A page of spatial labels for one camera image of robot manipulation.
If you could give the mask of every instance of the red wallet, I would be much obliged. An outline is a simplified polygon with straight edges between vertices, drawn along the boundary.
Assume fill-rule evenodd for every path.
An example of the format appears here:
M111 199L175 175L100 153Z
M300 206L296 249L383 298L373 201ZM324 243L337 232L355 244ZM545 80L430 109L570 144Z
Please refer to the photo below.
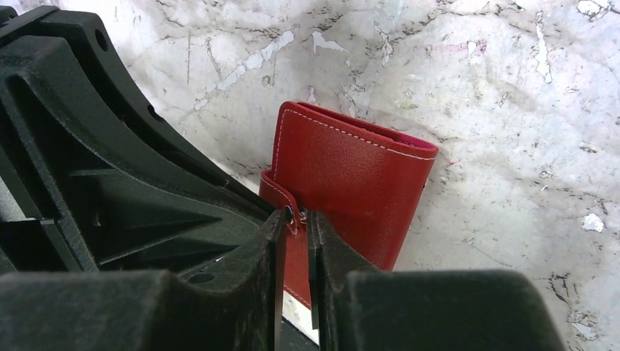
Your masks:
M323 211L353 249L391 270L437 151L409 135L304 102L285 102L260 196L292 211L286 291L310 307L304 208Z

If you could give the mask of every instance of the white stitching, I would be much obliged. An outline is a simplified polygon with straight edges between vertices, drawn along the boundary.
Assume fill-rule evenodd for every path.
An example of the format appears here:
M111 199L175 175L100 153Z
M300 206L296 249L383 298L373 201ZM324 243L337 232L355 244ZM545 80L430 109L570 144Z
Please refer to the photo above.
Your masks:
M305 303L306 305L310 306L310 303L308 303L308 301L304 300L301 296L297 295L297 293L291 289L288 285L284 285L285 288L288 288L289 294L292 294L293 296L295 296L298 300L301 300L301 302Z
M411 157L411 158L413 158L413 159L422 159L422 160L424 160L424 161L431 161L432 159L435 159L434 157L431 157L431 158L425 158L425 157L419 157L419 156L414 156L414 155L410 155L410 154L405 154L405 153L403 153L403 152L396 151L396 150L393 150L393 149L391 149L391 148L387 148L387 147L385 147L385 146L383 146L383 145L379 145L379 144L377 144L377 143L373 143L373 142L368 141L368 140L366 140L366 139L364 139L364 138L362 138L362 137L359 137L359 136L357 136L357 135L354 135L354 134L351 134L351 133L345 132L344 130L340 130L340 129L336 128L336 127L332 127L332 126L330 126L329 124L325 124L325 123L322 123L322 122L319 122L319 121L315 121L314 119L312 119L312 118L310 118L310 117L308 117L308 116L306 116L306 115L303 115L303 114L301 114L301 113L299 113L299 112L297 112L297 111L293 111L293 110L286 109L286 110L284 110L284 113L282 114L282 122L280 123L280 130L279 130L279 132L278 132L278 146L276 147L276 164L273 166L273 167L274 167L274 171L273 171L273 179L274 179L274 180L276 179L276 171L275 171L275 169L276 169L276 167L278 167L278 152L279 152L279 150L280 150L280 134L282 133L282 128L281 128L281 127L282 127L282 125L284 124L284 117L286 116L286 114L285 114L286 112L292 112L292 113L295 113L295 114L297 114L297 115L299 115L299 116L302 116L302 117L304 117L304 118L306 118L306 119L308 119L308 120L310 120L310 121L313 121L314 123L318 123L318 124L320 124L320 125L322 125L322 126L325 126L325 127L330 127L331 129L337 130L337 131L339 131L340 133L343 133L343 134L349 135L350 137L354 137L355 139L359 139L359 140L362 140L362 141L366 141L368 144L371 144L371 145L373 145L373 146L378 146L378 147L383 148L383 149L385 149L385 150L387 150L387 151L391 151L391 152L393 152L393 153L395 153L395 154L403 155L403 156L406 156L406 157Z
M267 184L267 185L269 185L269 186L270 186L273 190L276 190L276 191L277 191L277 192L279 192L282 196L284 196L287 200L289 200L289 204L291 205L291 211L292 211L292 208L293 208L292 201L291 201L291 199L290 199L290 198L289 198L289 197L288 197L285 193L283 193L280 189L276 188L275 186L273 186L273 185L269 184L269 182L268 182L268 181L266 181L266 180L265 180L265 179L263 179L263 178L261 178L261 179L260 179L260 181L261 181L261 182L263 182L263 183L265 183L265 184ZM291 232L292 232L292 234L293 234L293 235L297 235L297 226L296 226L296 225L294 225L293 227L295 228L295 230L292 230L292 229L291 229Z

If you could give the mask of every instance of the red leather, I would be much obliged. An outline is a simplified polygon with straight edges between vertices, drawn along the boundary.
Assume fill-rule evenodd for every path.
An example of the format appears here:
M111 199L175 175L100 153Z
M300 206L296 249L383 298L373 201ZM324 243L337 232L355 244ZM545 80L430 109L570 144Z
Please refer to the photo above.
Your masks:
M308 241L299 208L320 210L377 267L391 270L437 147L303 102L280 107L272 169L260 196L290 206L284 286L310 307Z

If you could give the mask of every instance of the marble surface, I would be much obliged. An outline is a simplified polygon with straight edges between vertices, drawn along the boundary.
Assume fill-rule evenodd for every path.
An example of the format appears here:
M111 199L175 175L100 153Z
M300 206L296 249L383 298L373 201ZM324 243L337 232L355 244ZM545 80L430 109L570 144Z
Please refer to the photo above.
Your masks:
M567 349L620 348L620 15L606 0L0 3L98 13L158 113L254 190L285 100L436 143L397 269L521 271Z

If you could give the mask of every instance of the stained surface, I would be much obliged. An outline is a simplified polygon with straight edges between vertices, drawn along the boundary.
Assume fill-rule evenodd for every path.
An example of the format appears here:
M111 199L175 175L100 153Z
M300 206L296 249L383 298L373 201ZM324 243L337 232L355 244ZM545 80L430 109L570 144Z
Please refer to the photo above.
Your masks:
M436 143L397 268L522 271L567 349L620 347L620 15L607 1L52 3L98 13L157 113L254 190L284 100Z

